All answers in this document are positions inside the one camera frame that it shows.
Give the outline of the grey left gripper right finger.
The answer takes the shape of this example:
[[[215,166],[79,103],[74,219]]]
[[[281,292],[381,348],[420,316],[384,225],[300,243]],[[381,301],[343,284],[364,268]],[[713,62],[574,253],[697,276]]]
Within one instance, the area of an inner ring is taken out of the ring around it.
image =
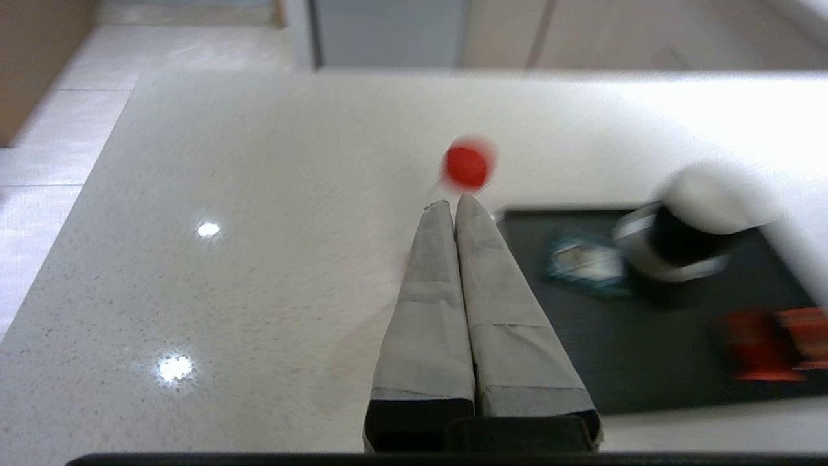
[[[455,231],[483,415],[574,417],[598,450],[602,423],[591,395],[499,227],[472,195],[459,198]]]

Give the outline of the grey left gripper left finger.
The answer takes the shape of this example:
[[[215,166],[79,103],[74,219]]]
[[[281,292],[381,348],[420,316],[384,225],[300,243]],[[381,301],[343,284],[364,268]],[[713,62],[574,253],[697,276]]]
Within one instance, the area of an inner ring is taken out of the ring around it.
[[[475,414],[474,364],[452,208],[423,210],[382,339],[364,419],[369,453],[438,452]]]

